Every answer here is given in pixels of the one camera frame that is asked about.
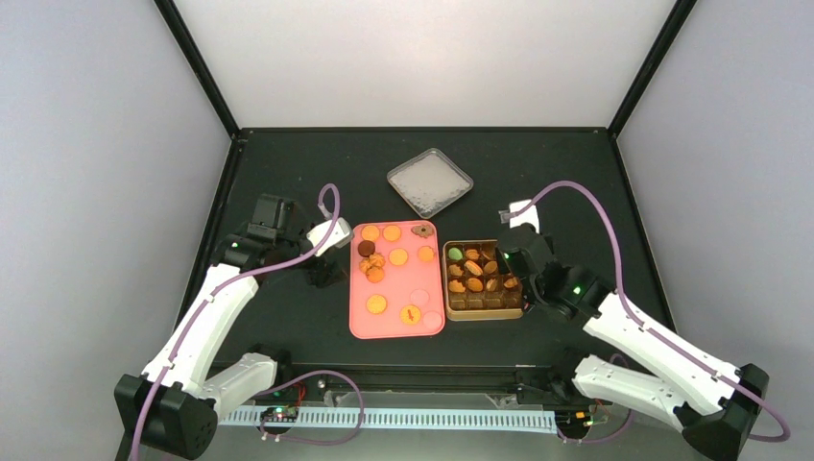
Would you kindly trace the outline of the pink plastic tray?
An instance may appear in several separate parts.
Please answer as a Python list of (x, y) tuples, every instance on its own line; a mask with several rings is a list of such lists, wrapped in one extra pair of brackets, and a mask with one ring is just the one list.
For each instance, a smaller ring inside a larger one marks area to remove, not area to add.
[[(428, 224), (435, 228), (435, 235), (424, 239), (411, 233), (411, 227)], [(376, 225), (381, 234), (374, 242), (376, 253), (362, 258), (357, 253), (357, 246), (363, 240), (361, 229), (366, 225)], [(396, 242), (388, 242), (382, 237), (382, 230), (388, 225), (401, 227), (402, 236)], [(350, 275), (348, 296), (348, 326), (351, 333), (359, 339), (389, 339), (400, 337), (431, 336), (439, 331), (430, 331), (422, 324), (404, 325), (399, 319), (402, 307), (412, 304), (411, 293), (422, 289), (429, 293), (430, 301), (419, 307), (422, 317), (427, 312), (438, 312), (444, 316), (443, 282), (441, 274), (441, 247), (438, 242), (436, 227), (428, 221), (396, 221), (364, 223), (353, 230), (354, 238), (350, 248)], [(432, 262), (419, 260), (417, 252), (422, 246), (430, 246), (436, 252)], [(409, 261), (403, 266), (394, 266), (388, 255), (391, 250), (402, 248), (409, 253)], [(386, 311), (379, 315), (370, 314), (366, 301), (372, 295), (382, 295), (387, 299)]]

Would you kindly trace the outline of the gold cookie tin box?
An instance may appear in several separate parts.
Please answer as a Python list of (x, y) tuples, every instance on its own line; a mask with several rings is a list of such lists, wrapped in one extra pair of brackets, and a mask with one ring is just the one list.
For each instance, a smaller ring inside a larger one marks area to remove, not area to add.
[[(468, 249), (480, 252), (476, 261), (484, 270), (481, 277), (473, 277), (464, 268), (466, 257), (461, 261), (450, 261), (447, 251), (460, 248), (464, 255)], [(447, 273), (450, 264), (460, 265), (465, 274), (453, 278)], [(446, 317), (451, 321), (498, 321), (520, 318), (524, 313), (521, 285), (498, 261), (496, 241), (453, 240), (442, 249), (443, 294)]]

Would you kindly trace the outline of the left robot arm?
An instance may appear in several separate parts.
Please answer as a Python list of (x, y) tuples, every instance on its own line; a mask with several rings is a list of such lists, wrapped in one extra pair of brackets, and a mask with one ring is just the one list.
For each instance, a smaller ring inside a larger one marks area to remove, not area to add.
[(187, 460), (209, 447), (218, 423), (244, 401), (273, 387), (279, 359), (247, 352), (212, 376), (209, 371), (235, 321), (264, 277), (287, 269), (326, 276), (324, 256), (352, 238), (341, 217), (338, 188), (320, 191), (318, 225), (294, 221), (297, 204), (263, 194), (251, 220), (216, 247), (199, 293), (169, 340), (137, 376), (122, 376), (114, 399), (124, 427), (121, 460), (137, 460), (143, 447)]

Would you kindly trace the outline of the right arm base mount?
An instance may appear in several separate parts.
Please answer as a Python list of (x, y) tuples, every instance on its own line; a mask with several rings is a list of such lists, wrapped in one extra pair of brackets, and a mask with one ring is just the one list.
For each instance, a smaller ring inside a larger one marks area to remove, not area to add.
[(518, 367), (514, 371), (513, 392), (520, 403), (541, 403), (558, 407), (588, 407), (597, 402), (609, 404), (580, 394), (574, 384), (550, 367)]

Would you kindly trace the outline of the green round cookie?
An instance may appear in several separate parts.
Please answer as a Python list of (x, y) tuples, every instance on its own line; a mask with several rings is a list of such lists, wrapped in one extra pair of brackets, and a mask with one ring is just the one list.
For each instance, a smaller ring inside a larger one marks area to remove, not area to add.
[(452, 247), (447, 251), (447, 257), (450, 261), (461, 261), (465, 258), (463, 251), (456, 247)]

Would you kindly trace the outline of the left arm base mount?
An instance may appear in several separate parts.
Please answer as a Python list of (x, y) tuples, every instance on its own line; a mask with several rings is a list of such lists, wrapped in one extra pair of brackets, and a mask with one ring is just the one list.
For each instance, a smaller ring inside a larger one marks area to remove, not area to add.
[(321, 401), (324, 388), (319, 382), (326, 378), (327, 374), (322, 369), (291, 366), (277, 374), (269, 389), (255, 393), (251, 400), (274, 405)]

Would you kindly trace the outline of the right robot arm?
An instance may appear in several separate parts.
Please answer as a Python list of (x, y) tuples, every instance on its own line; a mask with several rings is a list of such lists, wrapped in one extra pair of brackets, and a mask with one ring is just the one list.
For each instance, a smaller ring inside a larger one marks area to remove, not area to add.
[(581, 266), (564, 266), (549, 238), (530, 224), (504, 231), (495, 257), (517, 277), (524, 301), (626, 354), (643, 372), (594, 354), (568, 352), (546, 385), (558, 401), (579, 395), (609, 400), (675, 428), (710, 460), (735, 460), (760, 413), (768, 375), (754, 364), (737, 367), (703, 352), (635, 307)]

